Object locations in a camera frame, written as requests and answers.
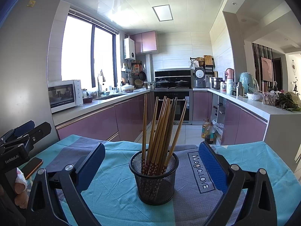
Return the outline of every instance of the kitchen sink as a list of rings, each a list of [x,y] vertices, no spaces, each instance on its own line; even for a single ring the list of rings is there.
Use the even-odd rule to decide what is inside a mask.
[[[98,100],[105,100],[105,99],[115,98],[115,97],[122,96],[122,95],[126,95],[126,93],[119,93],[119,94],[104,96],[104,97],[99,98]]]

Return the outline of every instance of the ceiling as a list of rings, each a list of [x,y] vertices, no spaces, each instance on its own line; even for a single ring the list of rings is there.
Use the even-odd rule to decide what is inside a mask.
[[[259,27],[267,14],[275,12],[283,4],[286,4],[284,0],[245,0],[236,13],[243,36],[250,29]],[[286,13],[285,16],[285,19],[272,26],[270,33],[264,34],[255,42],[266,43],[265,46],[272,47],[281,53],[300,51],[301,25],[292,11]]]
[[[156,30],[209,32],[223,0],[65,0],[128,34]],[[152,7],[170,5],[172,21],[159,22]]]

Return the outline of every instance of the black mesh cup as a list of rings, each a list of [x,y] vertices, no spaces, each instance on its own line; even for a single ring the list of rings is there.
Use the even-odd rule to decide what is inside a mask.
[[[141,173],[142,151],[134,154],[130,159],[129,167],[135,176],[140,200],[149,205],[162,205],[169,202],[175,193],[175,176],[178,166],[179,159],[173,153],[164,174],[147,176]]]

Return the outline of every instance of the white bandage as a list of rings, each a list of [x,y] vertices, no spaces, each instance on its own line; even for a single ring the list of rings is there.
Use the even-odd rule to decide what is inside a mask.
[[[25,188],[24,188],[23,191],[25,191],[27,189],[27,181],[26,181],[26,179],[24,177],[24,174],[20,171],[19,168],[17,168],[16,182],[24,184]]]

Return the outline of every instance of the microwave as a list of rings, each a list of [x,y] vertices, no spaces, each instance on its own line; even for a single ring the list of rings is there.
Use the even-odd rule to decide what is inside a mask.
[[[51,113],[82,104],[80,80],[48,82]]]

